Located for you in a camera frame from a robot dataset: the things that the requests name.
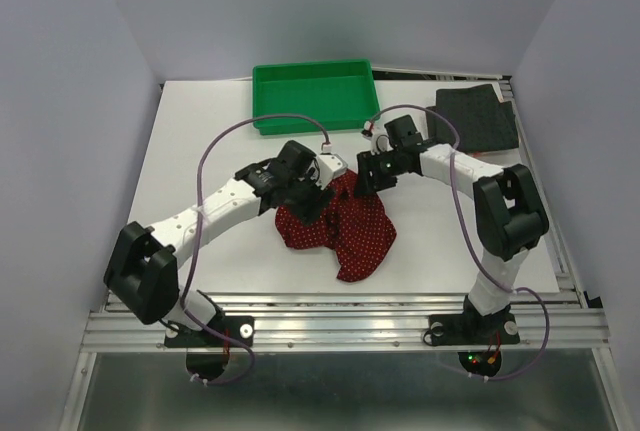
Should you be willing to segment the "red polka dot skirt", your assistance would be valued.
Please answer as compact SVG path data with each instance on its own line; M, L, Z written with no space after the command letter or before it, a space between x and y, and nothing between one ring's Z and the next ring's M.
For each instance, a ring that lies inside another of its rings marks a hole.
M355 283L370 277L395 242L396 229L378 195L357 197L351 170L331 182L334 196L314 223L304 225L287 207L276 212L275 227L286 247L327 248L335 253L336 279Z

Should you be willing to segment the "dark grey dotted skirt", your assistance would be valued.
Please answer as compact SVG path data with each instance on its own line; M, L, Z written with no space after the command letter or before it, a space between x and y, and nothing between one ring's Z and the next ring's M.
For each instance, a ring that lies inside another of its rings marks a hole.
M430 109L455 128L460 152L498 152L519 147L512 103L501 101L491 84L439 89Z

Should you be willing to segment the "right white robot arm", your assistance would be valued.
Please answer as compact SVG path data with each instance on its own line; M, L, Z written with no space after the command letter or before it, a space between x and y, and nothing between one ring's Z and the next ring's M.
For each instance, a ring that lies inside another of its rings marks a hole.
M374 195L416 174L450 186L454 207L461 196L474 205L476 234L483 247L472 253L478 275L458 314L433 314L423 335L429 346L482 345L493 337L519 341L510 312L522 264L549 230L549 219L531 171L500 167L459 151L457 142L426 139L409 115L383 126L364 124L371 148L357 156L355 195Z

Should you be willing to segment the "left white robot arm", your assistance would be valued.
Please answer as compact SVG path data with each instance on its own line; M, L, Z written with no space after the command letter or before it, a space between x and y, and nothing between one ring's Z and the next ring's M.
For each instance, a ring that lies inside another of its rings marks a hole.
M200 250L233 227L286 207L303 224L317 221L346 163L327 146L316 154L290 140L279 154L251 163L209 196L171 217L143 226L132 221L116 240L103 281L143 325L164 324L204 346L248 350L252 318L233 320L193 281Z

